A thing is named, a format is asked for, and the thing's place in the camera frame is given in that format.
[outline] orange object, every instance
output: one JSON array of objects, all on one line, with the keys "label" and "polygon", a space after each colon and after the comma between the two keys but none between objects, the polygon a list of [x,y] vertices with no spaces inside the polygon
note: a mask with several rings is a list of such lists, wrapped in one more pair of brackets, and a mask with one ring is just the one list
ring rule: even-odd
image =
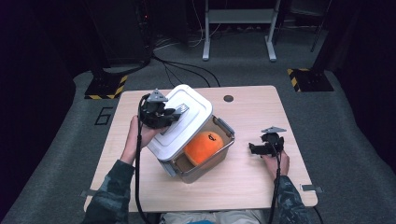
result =
[{"label": "orange object", "polygon": [[187,158],[195,166],[211,157],[224,143],[220,135],[214,132],[201,132],[196,134],[183,150]]}]

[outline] camouflage sleeve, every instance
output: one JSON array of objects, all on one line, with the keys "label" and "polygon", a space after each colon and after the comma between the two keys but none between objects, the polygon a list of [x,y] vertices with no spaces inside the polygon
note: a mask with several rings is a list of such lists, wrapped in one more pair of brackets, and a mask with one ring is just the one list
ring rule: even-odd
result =
[{"label": "camouflage sleeve", "polygon": [[286,175],[282,175],[279,179],[277,206],[281,224],[312,223],[300,193]]},{"label": "camouflage sleeve", "polygon": [[134,167],[116,161],[93,195],[82,223],[128,223]]}]

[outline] gray carpet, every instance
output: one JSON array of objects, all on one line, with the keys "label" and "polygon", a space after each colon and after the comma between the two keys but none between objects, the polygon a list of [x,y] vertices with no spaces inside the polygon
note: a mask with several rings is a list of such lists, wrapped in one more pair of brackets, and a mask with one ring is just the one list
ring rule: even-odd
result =
[{"label": "gray carpet", "polygon": [[[334,91],[295,92],[291,86],[287,69],[310,67],[323,36],[311,53],[313,34],[285,30],[276,45],[276,63],[269,62],[260,32],[218,35],[212,40],[209,62],[202,61],[203,43],[195,48],[172,45],[155,50],[155,54],[164,60],[202,66],[216,75],[222,87],[275,86],[308,173],[313,183],[325,190],[318,195],[317,206],[324,223],[396,223],[395,174],[357,127],[333,73],[326,72],[326,76]],[[173,71],[194,88],[207,87],[198,76]],[[211,87],[217,86],[213,77],[195,71],[205,76]],[[112,107],[106,112],[114,115],[118,103],[118,99],[84,100],[91,80],[89,72],[75,78],[77,92],[64,124],[3,223],[79,223],[83,219],[85,199],[79,194],[90,187],[110,127],[110,122],[94,123],[103,107]],[[172,89],[173,85],[163,65],[152,61],[128,76],[124,90],[155,88]],[[310,212],[318,223],[312,208]],[[131,214],[130,222],[143,223],[138,214]]]}]

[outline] yellow and black hazard tape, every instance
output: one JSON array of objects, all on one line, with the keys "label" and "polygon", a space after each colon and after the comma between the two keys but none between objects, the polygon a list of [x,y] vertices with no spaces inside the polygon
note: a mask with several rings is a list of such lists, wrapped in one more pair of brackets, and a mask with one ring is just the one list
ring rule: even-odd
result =
[{"label": "yellow and black hazard tape", "polygon": [[291,69],[291,68],[289,68],[288,69],[288,74],[289,74],[289,77],[290,77],[291,85],[293,86],[295,91],[301,91],[300,86],[298,85],[296,76],[293,74],[294,71],[296,71],[296,70],[297,71],[309,71],[309,69],[307,69],[307,68],[299,68],[299,69],[294,69],[294,68]]},{"label": "yellow and black hazard tape", "polygon": [[85,99],[92,99],[92,100],[105,100],[105,99],[116,99],[119,98],[119,96],[122,93],[122,89],[125,86],[125,82],[128,76],[124,76],[120,80],[120,85],[117,87],[116,91],[114,94],[109,94],[109,95],[85,95]]}]

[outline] box lid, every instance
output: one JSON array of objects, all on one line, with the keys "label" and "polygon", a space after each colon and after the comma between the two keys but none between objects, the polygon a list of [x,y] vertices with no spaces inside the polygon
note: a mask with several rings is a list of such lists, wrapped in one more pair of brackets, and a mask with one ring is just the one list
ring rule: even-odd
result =
[{"label": "box lid", "polygon": [[165,108],[188,109],[169,128],[149,142],[148,149],[160,161],[169,161],[195,136],[212,115],[213,106],[188,85],[176,86],[166,95]]}]

